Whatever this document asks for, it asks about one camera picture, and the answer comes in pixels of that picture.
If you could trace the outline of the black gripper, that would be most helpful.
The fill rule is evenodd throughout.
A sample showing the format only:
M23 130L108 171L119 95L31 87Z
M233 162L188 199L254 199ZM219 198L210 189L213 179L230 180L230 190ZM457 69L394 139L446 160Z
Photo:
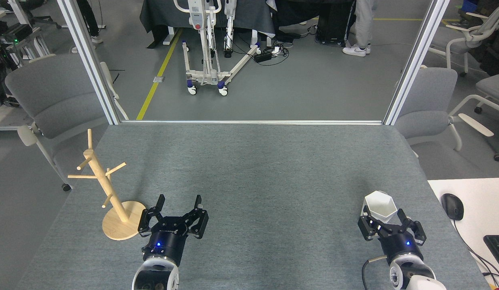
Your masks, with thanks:
M427 237L421 223L406 216L403 209L398 209L397 216L402 224L399 230L393 229L389 233L385 230L384 223L373 217L369 207L364 205L363 213L358 220L358 227L366 241L372 240L376 235L379 236L379 241L386 255L388 265L391 264L395 257L400 255L411 254L423 260L424 257L418 246L422 246Z
M163 194L159 195L155 206L142 210L138 226L139 235L146 237L148 235L144 233L151 230L150 240L142 248L143 261L151 257L166 257L175 265L180 265L187 235L191 234L197 239L203 238L209 216L201 202L201 196L197 195L194 209L183 215L183 218L161 215L165 203ZM158 222L151 229L149 223L153 217L156 217Z

